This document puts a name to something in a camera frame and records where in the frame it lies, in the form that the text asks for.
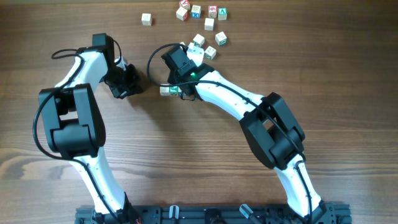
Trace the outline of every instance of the black cable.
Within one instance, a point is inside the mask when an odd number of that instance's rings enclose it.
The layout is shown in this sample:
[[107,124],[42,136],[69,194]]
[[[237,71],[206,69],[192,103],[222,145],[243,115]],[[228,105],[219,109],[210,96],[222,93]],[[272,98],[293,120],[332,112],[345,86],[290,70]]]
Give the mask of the black cable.
[[79,163],[81,166],[83,166],[88,174],[88,177],[91,180],[91,183],[93,184],[98,197],[101,199],[101,201],[103,202],[104,206],[106,207],[106,209],[109,211],[109,213],[112,215],[112,217],[118,222],[120,223],[120,221],[118,220],[117,216],[114,214],[114,212],[112,211],[111,207],[106,203],[103,194],[101,194],[100,189],[98,188],[94,177],[92,175],[92,173],[90,172],[90,169],[88,168],[88,165],[85,164],[82,161],[79,161],[77,159],[64,159],[62,157],[59,156],[55,156],[49,152],[47,152],[43,146],[40,144],[39,142],[39,138],[37,137],[37,122],[39,120],[39,116],[45,106],[45,104],[51,99],[51,97],[53,97],[55,94],[57,94],[59,91],[61,91],[65,86],[67,86],[69,83],[71,83],[73,81],[73,79],[80,73],[81,69],[83,68],[84,64],[85,64],[85,60],[82,56],[78,55],[78,54],[66,54],[66,55],[61,55],[61,56],[56,56],[57,54],[59,54],[60,52],[66,52],[66,51],[77,51],[76,49],[63,49],[63,50],[59,50],[56,51],[54,54],[51,55],[51,59],[60,59],[60,58],[65,58],[65,57],[78,57],[80,58],[80,64],[78,66],[78,68],[76,69],[76,71],[73,73],[73,75],[68,79],[68,81],[66,81],[63,85],[61,85],[60,87],[57,87],[53,92],[51,92],[45,99],[44,101],[40,104],[39,108],[37,109],[37,112],[35,114],[35,118],[33,120],[33,127],[32,127],[32,132],[33,132],[33,139],[36,143],[36,146],[39,148],[39,150],[41,152],[43,152],[43,154],[45,154],[46,156],[52,158],[52,159],[57,159],[57,160],[62,160],[62,161],[72,161],[72,162],[77,162]]
[[113,42],[118,46],[118,49],[119,49],[120,57],[119,57],[119,60],[116,62],[116,65],[118,65],[122,61],[122,50],[120,49],[120,45],[116,40],[113,40]]
[[[291,143],[291,145],[293,145],[293,147],[294,147],[294,149],[295,149],[295,152],[303,158],[301,161],[298,161],[298,162],[296,163],[296,167],[298,167],[298,164],[300,164],[300,163],[306,161],[307,158],[305,157],[304,153],[303,153],[302,151],[300,151],[299,147],[296,145],[296,143],[294,143],[293,139],[285,133],[285,131],[279,126],[279,124],[278,124],[267,112],[265,112],[262,108],[260,108],[257,104],[255,104],[255,103],[254,103],[253,101],[251,101],[248,97],[245,97],[243,94],[241,94],[240,92],[234,90],[233,88],[231,88],[231,87],[229,87],[229,86],[227,86],[227,85],[225,85],[225,84],[222,84],[222,83],[220,83],[220,82],[208,81],[208,80],[199,80],[199,81],[184,82],[184,83],[169,84],[169,85],[163,85],[163,84],[159,84],[159,83],[155,82],[155,81],[152,79],[152,77],[150,77],[150,73],[149,73],[150,61],[153,59],[153,57],[155,56],[155,54],[156,54],[158,51],[160,51],[160,50],[162,50],[162,49],[164,49],[164,48],[166,48],[166,47],[170,47],[170,46],[180,46],[180,47],[182,47],[183,49],[185,49],[185,51],[188,49],[187,46],[185,46],[185,45],[183,45],[183,44],[177,44],[177,43],[175,43],[175,44],[166,44],[166,45],[163,45],[163,46],[159,47],[158,49],[156,49],[156,50],[154,51],[154,53],[152,53],[152,55],[149,57],[149,60],[148,60],[148,63],[147,63],[147,76],[148,76],[148,80],[149,80],[150,82],[152,82],[154,85],[159,86],[159,87],[173,87],[173,86],[192,85],[192,84],[199,84],[199,83],[210,83],[210,84],[214,84],[214,85],[216,85],[216,86],[221,86],[221,87],[223,87],[223,88],[225,88],[225,89],[227,89],[227,90],[233,92],[234,94],[236,94],[236,95],[238,95],[239,97],[241,97],[244,101],[246,101],[246,102],[250,103],[251,105],[253,105],[253,106],[255,107],[255,109],[257,109],[258,111],[260,111],[261,114],[263,114],[268,120],[270,120],[270,121],[272,122],[273,125],[275,125],[275,127],[276,127],[276,128],[283,134],[283,136],[288,140],[288,142]],[[301,178],[301,181],[303,182],[303,185],[304,185],[305,190],[307,191],[308,203],[309,203],[309,206],[310,206],[310,213],[309,213],[310,215],[309,215],[308,220],[311,221],[311,220],[312,220],[312,203],[311,203],[310,192],[309,192],[309,190],[308,190],[308,186],[307,186],[307,184],[305,183],[305,180],[304,180],[304,178],[303,178],[303,176],[302,176],[302,173],[300,172],[300,169],[299,169],[299,168],[297,169],[297,172],[298,172],[298,174],[299,174],[299,176],[300,176],[300,178]]]

